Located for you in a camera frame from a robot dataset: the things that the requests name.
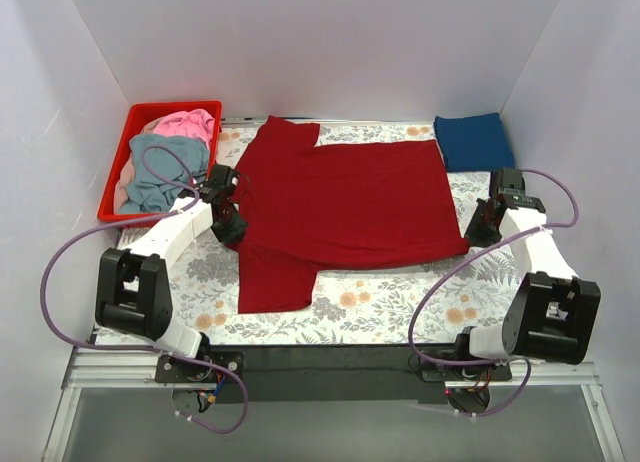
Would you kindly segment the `red t shirt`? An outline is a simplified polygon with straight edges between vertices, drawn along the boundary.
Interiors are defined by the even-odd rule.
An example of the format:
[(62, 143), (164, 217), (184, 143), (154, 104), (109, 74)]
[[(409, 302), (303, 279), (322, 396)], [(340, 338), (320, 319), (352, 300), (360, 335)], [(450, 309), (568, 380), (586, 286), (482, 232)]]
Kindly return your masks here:
[(420, 265), (467, 253), (432, 140), (330, 144), (315, 123), (270, 117), (237, 163), (248, 227), (242, 314), (296, 311), (322, 271)]

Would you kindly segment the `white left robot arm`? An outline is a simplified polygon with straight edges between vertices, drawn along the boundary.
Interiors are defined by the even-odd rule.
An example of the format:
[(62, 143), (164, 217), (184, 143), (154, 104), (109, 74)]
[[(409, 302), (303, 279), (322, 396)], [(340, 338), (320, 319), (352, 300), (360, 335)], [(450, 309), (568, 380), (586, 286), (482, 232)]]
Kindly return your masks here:
[(206, 337), (173, 315), (169, 271), (205, 231), (222, 244), (244, 238), (248, 223), (232, 197), (241, 180), (229, 166), (214, 165), (194, 191), (183, 190), (172, 216), (122, 250), (109, 249), (99, 264), (95, 318), (98, 325), (134, 336), (180, 356), (178, 369), (193, 382), (213, 368)]

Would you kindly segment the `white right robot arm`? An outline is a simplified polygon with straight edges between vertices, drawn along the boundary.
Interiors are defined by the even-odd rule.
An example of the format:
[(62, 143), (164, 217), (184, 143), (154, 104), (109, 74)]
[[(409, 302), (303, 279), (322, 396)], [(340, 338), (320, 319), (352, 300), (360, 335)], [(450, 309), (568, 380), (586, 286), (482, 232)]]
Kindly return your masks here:
[(489, 197), (477, 201), (465, 238), (482, 249), (504, 241), (523, 279), (501, 323), (467, 327), (456, 337), (452, 365), (460, 377), (479, 377), (489, 359), (584, 360), (601, 291), (565, 261), (546, 224), (546, 208), (526, 193), (522, 171), (491, 172)]

